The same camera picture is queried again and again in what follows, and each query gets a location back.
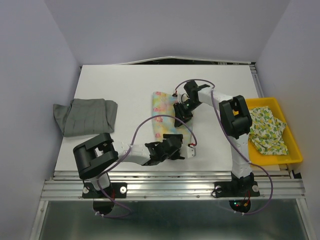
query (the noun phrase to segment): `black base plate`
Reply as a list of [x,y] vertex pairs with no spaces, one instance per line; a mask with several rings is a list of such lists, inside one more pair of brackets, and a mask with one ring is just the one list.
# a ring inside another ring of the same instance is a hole
[[112,201],[93,201],[93,210],[99,212],[100,214],[107,215],[111,213],[115,204]]
[[[89,188],[90,191],[88,193],[82,193],[83,199],[105,199],[105,195],[101,191],[97,191],[91,182],[85,182],[84,186]],[[112,182],[111,186],[104,189],[106,194],[108,194],[110,197],[113,195],[114,192],[114,198],[116,199],[125,199],[127,197],[127,192],[121,193],[120,188],[125,187],[127,189],[127,183],[126,182]]]
[[247,200],[229,201],[229,205],[232,208],[232,210],[246,214],[247,212],[249,212],[251,208],[251,201],[249,200],[247,206],[245,206],[244,203],[247,203]]
[[251,197],[259,197],[260,196],[260,192],[255,192],[252,190],[252,186],[257,185],[258,183],[256,181],[253,182],[253,184],[251,185],[251,187],[244,192],[240,192],[240,191],[234,191],[231,185],[230,181],[216,181],[214,182],[214,187],[216,188],[217,186],[220,186],[220,190],[214,190],[211,195],[214,198],[232,198],[232,197],[242,197],[244,198],[246,193],[248,191],[250,191],[250,196]]

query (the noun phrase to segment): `yellow tray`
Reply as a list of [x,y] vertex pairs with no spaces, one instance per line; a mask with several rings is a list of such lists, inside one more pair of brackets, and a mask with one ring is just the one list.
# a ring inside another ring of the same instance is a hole
[[[245,101],[249,109],[268,106],[271,109],[273,116],[283,122],[287,122],[277,99],[274,97],[252,98],[246,99]],[[258,150],[256,150],[254,144],[249,140],[248,148],[250,161],[260,166],[301,163],[303,161],[303,157],[289,126],[286,126],[284,129],[282,138],[288,147],[289,155],[262,155]]]

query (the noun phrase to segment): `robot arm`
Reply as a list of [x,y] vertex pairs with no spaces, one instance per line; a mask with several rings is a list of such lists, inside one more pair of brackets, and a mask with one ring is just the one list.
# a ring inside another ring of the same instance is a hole
[[150,142],[145,145],[129,144],[113,141],[109,133],[103,133],[76,146],[73,154],[79,177],[89,179],[95,190],[110,187],[108,173],[102,174],[113,163],[121,160],[131,147],[123,162],[131,162],[142,166],[154,166],[166,159],[177,160],[192,158],[195,148],[182,144],[182,134],[164,134],[162,142]]
[[[211,98],[212,87],[207,84],[198,86],[194,80],[184,85],[188,99],[186,101],[174,104],[175,116],[184,123],[190,121],[193,117],[192,111],[200,104],[205,103],[220,112],[222,127],[228,135],[231,142],[237,149],[249,159],[248,137],[252,119],[243,96],[229,96],[218,91],[213,92],[213,101]],[[175,121],[174,126],[179,127],[182,124]],[[250,164],[245,161],[238,152],[231,146],[232,155],[232,181],[217,182],[220,190],[215,192],[214,197],[235,197],[252,190],[252,186],[257,185],[254,181],[254,175]],[[259,193],[253,192],[251,196],[258,196]]]

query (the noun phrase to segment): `screw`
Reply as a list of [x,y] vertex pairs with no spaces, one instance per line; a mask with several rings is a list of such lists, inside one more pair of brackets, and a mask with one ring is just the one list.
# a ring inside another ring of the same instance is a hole
[[222,188],[221,188],[221,186],[219,186],[219,185],[217,185],[217,186],[215,186],[215,191],[217,192],[217,193],[221,193],[222,192]]
[[86,187],[84,187],[84,188],[82,189],[82,192],[83,192],[84,194],[87,194],[87,193],[89,192],[89,190],[88,190]]
[[259,192],[259,187],[258,187],[257,185],[253,185],[253,186],[252,186],[252,190],[253,190],[255,193],[257,193],[257,192]]
[[127,188],[125,186],[120,187],[120,193],[125,194],[127,192]]

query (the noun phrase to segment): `gray cloth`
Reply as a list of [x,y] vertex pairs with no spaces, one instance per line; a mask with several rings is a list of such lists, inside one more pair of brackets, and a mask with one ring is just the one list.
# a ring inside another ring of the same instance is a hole
[[73,99],[70,106],[53,105],[55,121],[64,137],[113,133],[118,104],[104,99]]

